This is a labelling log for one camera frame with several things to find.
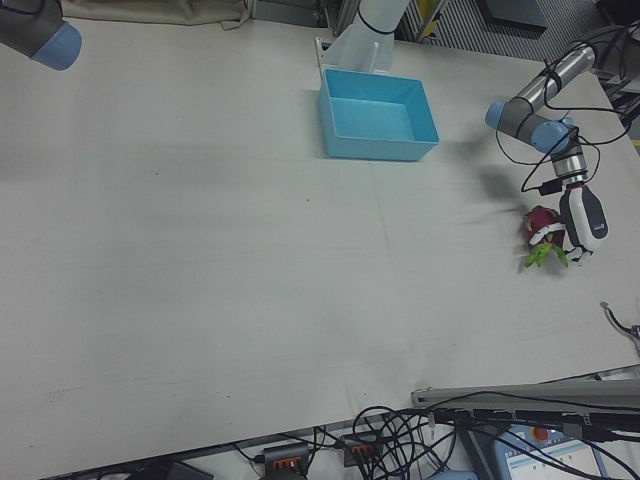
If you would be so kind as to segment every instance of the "red switch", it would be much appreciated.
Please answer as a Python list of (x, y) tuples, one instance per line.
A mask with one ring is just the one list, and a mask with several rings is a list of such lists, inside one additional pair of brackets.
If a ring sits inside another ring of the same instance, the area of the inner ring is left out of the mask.
[(549, 439), (549, 430), (546, 428), (532, 428), (531, 436), (538, 442), (544, 442)]

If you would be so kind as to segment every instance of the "black cable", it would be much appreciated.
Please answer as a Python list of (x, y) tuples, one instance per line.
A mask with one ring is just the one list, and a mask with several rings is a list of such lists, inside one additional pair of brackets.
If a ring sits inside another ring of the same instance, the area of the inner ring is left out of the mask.
[(498, 132), (499, 130), (496, 129), (496, 142), (498, 143), (498, 148), (511, 163), (515, 163), (516, 165), (527, 165), (527, 166), (535, 165), (535, 162), (519, 162), (518, 160), (514, 159), (511, 155), (509, 155), (507, 151), (504, 149), (504, 147), (502, 146), (502, 142), (500, 142), (500, 137), (498, 136)]
[(620, 435), (616, 433), (616, 438), (624, 442), (640, 442), (640, 437), (634, 437), (633, 435)]
[(635, 480), (640, 480), (640, 476), (633, 470), (633, 468), (631, 468), (629, 465), (627, 465), (625, 462), (623, 462), (622, 460), (620, 460), (620, 458), (616, 457), (614, 454), (612, 454), (611, 452), (605, 450), (604, 448), (600, 447), (599, 445), (596, 445), (594, 442), (590, 442), (588, 440), (583, 440), (580, 439), (580, 441), (582, 443), (584, 443), (585, 445), (590, 446), (591, 448), (593, 448), (594, 450), (597, 450), (598, 452), (600, 452), (602, 455), (604, 455), (605, 457), (608, 457), (610, 460), (612, 460), (613, 462), (617, 463), (618, 465), (620, 465), (623, 469), (625, 469), (627, 471), (627, 473), (629, 475), (631, 475)]
[[(563, 467), (566, 468), (571, 468), (573, 469), (574, 467), (571, 467), (570, 465), (567, 465), (566, 463), (562, 462), (562, 460), (557, 459), (556, 457), (549, 455), (548, 453), (544, 452), (542, 449), (540, 449), (539, 447), (537, 447), (536, 445), (534, 445), (533, 443), (525, 440), (524, 438), (520, 437), (519, 435), (517, 435), (516, 433), (512, 432), (511, 430), (507, 430), (505, 433), (511, 435), (512, 437), (515, 437), (516, 440), (521, 441), (522, 443), (524, 443), (525, 445), (527, 445), (529, 448), (533, 448), (535, 450), (539, 450), (539, 452), (547, 459), (555, 461), (558, 463), (558, 465), (561, 465)], [(587, 444), (588, 446), (590, 442), (587, 441), (582, 441), (580, 440), (582, 443)], [(598, 447), (598, 451), (603, 451), (606, 452), (605, 455), (609, 456), (610, 458), (612, 458), (614, 461), (619, 462), (620, 465), (622, 466), (622, 460), (620, 460), (619, 458), (617, 458), (616, 456), (614, 456), (613, 454), (610, 454), (609, 452), (607, 452), (606, 450), (604, 450), (603, 448)], [(628, 465), (624, 464), (627, 468), (629, 468), (628, 472), (631, 474), (631, 476), (634, 478), (634, 480), (640, 480), (640, 476), (638, 476), (638, 474), (636, 472), (634, 472)]]
[(531, 177), (533, 177), (533, 174), (538, 171), (538, 168), (540, 168), (540, 165), (545, 163), (547, 158), (549, 158), (549, 159), (551, 158), (552, 152), (555, 150), (555, 148), (558, 145), (560, 145), (564, 140), (566, 140), (569, 137), (569, 135), (571, 135), (573, 133), (575, 133), (577, 135), (578, 127), (571, 127), (569, 130), (567, 130), (567, 133), (565, 133), (562, 137), (560, 137), (560, 140), (558, 140), (553, 145), (553, 147), (551, 147), (549, 149), (549, 151), (543, 155), (543, 157), (538, 161), (538, 163), (535, 164), (535, 166), (533, 167), (531, 172), (529, 172), (529, 175), (527, 175), (527, 178), (524, 179), (524, 181), (522, 182), (522, 185), (520, 186), (520, 192), (521, 193), (526, 193), (526, 192), (530, 192), (532, 190), (539, 190), (540, 189), (540, 187), (528, 187), (527, 188), (527, 183), (529, 183), (529, 180), (531, 180)]
[(543, 403), (553, 403), (553, 404), (558, 404), (558, 405), (569, 405), (572, 407), (583, 407), (583, 408), (595, 408), (595, 409), (599, 409), (599, 410), (611, 410), (614, 412), (634, 412), (634, 413), (640, 413), (640, 408), (637, 407), (619, 407), (619, 406), (611, 406), (611, 405), (595, 405), (592, 403), (583, 403), (583, 402), (574, 402), (571, 400), (553, 400), (550, 398), (543, 398), (543, 397), (531, 397), (531, 396), (527, 396), (527, 395), (518, 395), (515, 393), (506, 393), (506, 392), (499, 392), (496, 390), (478, 390), (477, 392), (471, 392), (471, 393), (467, 393), (465, 395), (458, 395), (455, 397), (451, 397), (451, 398), (447, 398), (446, 400), (441, 400), (439, 402), (433, 403), (431, 405), (429, 405), (428, 407), (423, 407), (420, 409), (406, 409), (404, 410), (405, 412), (410, 412), (410, 413), (414, 413), (416, 415), (420, 415), (420, 412), (423, 412), (422, 415), (424, 416), (426, 413), (432, 411), (434, 408), (439, 407), (440, 405), (444, 405), (446, 403), (450, 403), (456, 400), (464, 400), (466, 398), (471, 398), (471, 397), (477, 397), (479, 395), (496, 395), (499, 397), (507, 397), (507, 398), (518, 398), (521, 400), (531, 400), (533, 402), (543, 402)]
[(364, 19), (364, 17), (362, 16), (362, 12), (360, 11), (360, 3), (359, 3), (359, 2), (358, 2), (358, 9), (357, 9), (357, 12), (358, 12), (358, 16), (360, 17), (360, 20), (362, 20), (362, 23), (364, 23), (364, 24), (365, 24), (365, 26), (366, 26), (369, 30), (371, 30), (371, 31), (373, 31), (373, 32), (375, 32), (375, 33), (377, 33), (378, 35), (393, 35), (393, 34), (395, 33), (395, 29), (394, 29), (394, 30), (389, 30), (389, 31), (385, 32), (384, 30), (379, 30), (379, 29), (377, 29), (376, 27), (374, 27), (373, 25), (371, 25), (369, 22), (367, 22), (367, 21)]
[[(543, 455), (542, 457), (536, 456), (534, 454), (532, 454), (531, 452), (529, 452), (528, 450), (525, 450), (517, 445), (514, 445), (513, 443), (505, 440), (504, 438), (500, 438), (498, 435), (493, 435), (489, 432), (486, 432), (484, 430), (480, 430), (480, 429), (474, 429), (474, 428), (469, 428), (468, 430), (474, 432), (474, 433), (479, 433), (481, 435), (485, 435), (487, 437), (492, 438), (493, 440), (502, 443), (503, 445), (508, 446), (509, 448), (512, 448), (513, 450), (526, 455), (529, 458), (532, 458), (540, 463), (544, 463), (545, 465), (548, 465), (550, 467), (553, 467), (555, 469), (561, 470), (565, 473), (570, 473), (572, 475), (576, 475), (578, 477), (582, 477), (584, 479), (588, 479), (588, 480), (627, 480), (627, 479), (621, 479), (621, 478), (613, 478), (613, 477), (603, 477), (601, 475), (592, 475), (590, 473), (586, 473), (586, 472), (582, 472), (578, 469), (575, 469), (573, 467), (569, 467), (568, 465), (562, 463), (560, 460), (551, 457), (556, 463), (553, 463), (549, 460), (547, 460), (546, 458), (544, 458), (545, 456), (549, 456), (548, 454), (546, 454), (545, 452), (543, 452), (540, 448), (536, 447), (535, 445), (532, 445), (533, 450), (535, 450), (536, 452), (540, 453), (541, 455)], [(518, 437), (518, 440), (524, 443), (528, 443), (525, 440), (523, 440), (522, 438)]]
[(578, 139), (585, 141), (585, 143), (580, 143), (580, 145), (585, 147), (591, 147), (598, 153), (598, 158), (596, 159), (596, 166), (593, 169), (593, 173), (591, 173), (591, 177), (589, 178), (589, 180), (584, 182), (584, 183), (589, 183), (591, 180), (594, 179), (594, 177), (596, 176), (596, 173), (598, 173), (598, 169), (600, 168), (600, 159), (602, 157), (602, 152), (600, 151), (597, 145), (591, 145), (590, 143), (586, 142), (586, 139), (582, 135), (578, 135)]
[(630, 328), (625, 327), (624, 325), (622, 325), (618, 319), (616, 318), (616, 316), (613, 313), (613, 310), (611, 310), (611, 307), (609, 307), (609, 304), (607, 302), (600, 302), (600, 306), (602, 308), (604, 308), (604, 311), (607, 313), (607, 315), (609, 316), (609, 319), (613, 322), (613, 324), (620, 330), (622, 330), (624, 333), (626, 333), (627, 335), (631, 335), (633, 336), (633, 330), (631, 330)]
[(45, 1), (46, 0), (40, 0), (40, 4), (38, 5), (38, 8), (30, 12), (28, 10), (20, 10), (19, 8), (8, 7), (4, 4), (3, 1), (0, 0), (0, 9), (6, 10), (7, 12), (11, 12), (11, 13), (17, 13), (18, 15), (35, 16), (35, 15), (40, 15), (40, 13), (42, 13), (45, 7), (45, 3), (44, 3)]
[[(404, 413), (403, 412), (398, 412), (395, 415), (396, 416), (404, 415)], [(411, 419), (413, 419), (416, 416), (417, 415), (409, 416), (408, 420), (411, 421)], [(440, 463), (442, 470), (444, 470), (444, 468), (447, 467), (446, 462), (443, 462), (438, 457), (438, 455), (435, 453), (435, 451), (433, 449), (439, 443), (443, 442), (447, 438), (449, 438), (452, 435), (454, 435), (455, 431), (452, 431), (452, 432), (449, 432), (446, 435), (443, 435), (440, 439), (438, 439), (438, 441), (434, 442), (431, 446), (427, 446), (427, 445), (424, 445), (423, 443), (417, 442), (417, 440), (413, 437), (413, 432), (414, 431), (420, 431), (424, 426), (425, 426), (425, 424), (419, 422), (417, 426), (410, 427), (410, 428), (407, 429), (406, 432), (404, 432), (404, 435), (408, 435), (409, 436), (409, 440), (408, 441), (405, 441), (405, 442), (396, 441), (396, 442), (394, 442), (394, 448), (395, 449), (401, 450), (401, 449), (404, 449), (406, 446), (411, 446), (412, 447), (412, 453), (409, 455), (409, 458), (407, 458), (406, 464), (402, 465), (400, 468), (389, 469), (386, 466), (386, 464), (384, 463), (387, 456), (391, 456), (391, 457), (394, 456), (395, 452), (391, 448), (387, 448), (386, 451), (383, 451), (382, 454), (377, 455), (375, 458), (373, 458), (371, 460), (370, 471), (375, 471), (375, 469), (377, 468), (378, 470), (383, 472), (382, 475), (380, 475), (378, 477), (374, 477), (374, 480), (381, 480), (381, 479), (386, 479), (386, 478), (389, 478), (389, 477), (402, 477), (403, 475), (410, 475), (410, 469), (412, 468), (413, 464), (419, 462), (423, 457), (429, 456), (430, 454), (432, 454), (433, 456), (435, 456), (435, 458), (438, 459), (438, 462)], [(422, 452), (418, 453), (418, 455), (414, 455), (414, 453), (413, 453), (413, 452), (415, 452), (415, 448), (416, 447), (420, 447), (423, 450)]]

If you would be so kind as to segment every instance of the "white table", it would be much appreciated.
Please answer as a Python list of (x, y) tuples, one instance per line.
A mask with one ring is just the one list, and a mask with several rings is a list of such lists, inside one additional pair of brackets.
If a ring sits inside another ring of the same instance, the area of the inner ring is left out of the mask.
[[(558, 197), (518, 193), (527, 169), (483, 118), (539, 64), (399, 45), (394, 73), (423, 80), (442, 143), (370, 163), (324, 153), (318, 31), (73, 23), (67, 72), (0, 50), (0, 477), (637, 362), (598, 306), (637, 319), (628, 140), (592, 184), (606, 248), (521, 268), (521, 215)], [(558, 101), (607, 105), (589, 75)], [(621, 128), (574, 117), (592, 140)]]

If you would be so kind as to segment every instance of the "blue bin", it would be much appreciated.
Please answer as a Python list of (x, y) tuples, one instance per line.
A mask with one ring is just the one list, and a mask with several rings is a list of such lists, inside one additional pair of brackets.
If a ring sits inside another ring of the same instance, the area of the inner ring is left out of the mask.
[(328, 69), (318, 103), (332, 157), (416, 161), (439, 142), (419, 80)]

